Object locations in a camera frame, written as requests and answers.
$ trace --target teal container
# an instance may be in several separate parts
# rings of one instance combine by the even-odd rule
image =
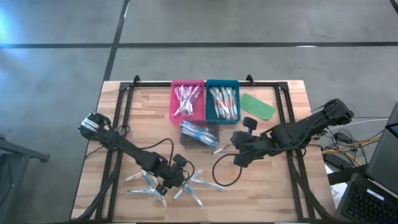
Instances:
[[[210,94],[209,89],[213,87],[230,86],[236,90],[236,108],[238,111],[238,118],[236,120],[226,120],[217,118],[214,107],[213,95]],[[206,82],[206,120],[217,121],[220,124],[236,124],[241,120],[241,104],[239,95],[239,82],[237,80],[207,80]]]

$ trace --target pink bin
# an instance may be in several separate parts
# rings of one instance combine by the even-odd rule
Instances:
[[[201,87],[201,92],[193,104],[193,115],[192,116],[182,116],[177,115],[173,116],[175,111],[180,107],[180,102],[178,102],[177,97],[175,96],[174,88],[176,86],[181,85],[198,85]],[[194,120],[204,120],[205,119],[205,81],[204,80],[173,80],[171,89],[170,89],[170,108],[169,108],[169,118],[171,122],[175,124],[179,124],[181,121],[185,119],[194,119]]]

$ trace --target concrete floor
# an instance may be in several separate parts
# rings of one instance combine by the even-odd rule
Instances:
[[[1,1],[0,44],[111,43],[122,4]],[[135,0],[121,37],[122,43],[375,41],[398,41],[398,15],[388,0]],[[47,164],[31,162],[16,222],[69,219],[87,145],[72,120],[95,110],[109,53],[0,49],[0,134],[51,153]],[[396,55],[398,47],[119,49],[110,79],[302,79],[312,108],[340,98],[354,121],[363,121],[388,117],[398,101]],[[366,139],[385,123],[347,129]],[[369,146],[368,158],[372,153]]]

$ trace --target butcher block table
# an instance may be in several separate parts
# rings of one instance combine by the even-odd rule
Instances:
[[[311,115],[304,82],[302,80],[284,82],[289,84],[296,121]],[[97,112],[104,114],[111,120],[114,116],[119,85],[120,82],[104,82],[99,98]],[[220,126],[220,147],[229,143],[233,131],[247,130],[242,125],[242,120],[246,116],[258,120],[257,129],[253,132],[255,135],[280,123],[273,88],[241,86],[239,90],[241,95],[243,93],[250,94],[273,106],[275,114],[271,120],[264,121],[247,111],[241,110],[242,118],[238,124]],[[285,117],[288,118],[284,98],[282,94]],[[129,116],[131,130],[126,138],[137,147],[150,146],[163,138],[171,138],[175,144],[174,154],[179,153],[192,161],[196,170],[201,169],[203,171],[200,178],[213,182],[211,168],[216,160],[225,153],[237,153],[238,151],[234,147],[228,147],[222,153],[212,155],[210,150],[184,149],[179,143],[179,127],[169,120],[169,103],[170,87],[134,87]],[[124,108],[122,107],[120,124],[123,119],[123,111]],[[87,153],[99,146],[98,142],[90,142]],[[149,149],[149,151],[158,152],[169,158],[170,147],[170,143],[166,141],[153,149]],[[100,149],[85,160],[71,218],[81,215],[98,193],[105,157],[106,149]],[[334,214],[335,207],[319,148],[315,146],[307,147],[304,161],[311,191],[326,210]],[[185,168],[191,172],[189,164]],[[243,169],[240,180],[227,187],[223,192],[205,185],[191,183],[191,188],[203,202],[204,207],[202,209],[187,192],[181,194],[177,200],[172,200],[172,197],[178,191],[178,188],[175,187],[170,189],[165,196],[167,208],[162,208],[161,204],[156,202],[150,194],[128,195],[126,193],[128,189],[147,189],[147,184],[142,178],[125,182],[126,177],[138,172],[140,172],[140,167],[135,163],[135,160],[125,154],[121,165],[114,222],[297,221],[286,153],[275,157],[265,156],[264,159],[252,162],[248,168]],[[216,167],[216,176],[221,183],[231,182],[237,177],[238,172],[239,167],[233,164],[233,157],[223,159]],[[104,203],[105,216],[108,210],[107,199],[109,200],[109,194]],[[305,197],[301,190],[300,198],[304,214],[306,214]]]

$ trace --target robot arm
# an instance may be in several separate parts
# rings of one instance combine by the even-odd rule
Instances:
[[[260,136],[252,136],[250,131],[236,131],[231,138],[232,145],[239,150],[234,164],[247,167],[253,160],[263,159],[265,155],[275,156],[287,150],[303,148],[314,134],[322,132],[328,126],[348,124],[353,116],[354,113],[341,100],[334,99],[323,105],[321,111],[297,123],[278,124]],[[244,123],[247,124],[255,123],[251,118],[245,120]]]
[[[155,177],[161,177],[164,181],[156,187],[161,195],[167,193],[167,189],[180,187],[186,177],[183,175],[183,167],[187,160],[180,154],[174,156],[171,164],[165,157],[156,152],[148,152],[135,146],[126,140],[117,129],[111,127],[111,121],[99,113],[90,113],[79,127],[80,133],[89,141],[99,141],[106,149],[119,149],[133,157],[143,170]]]

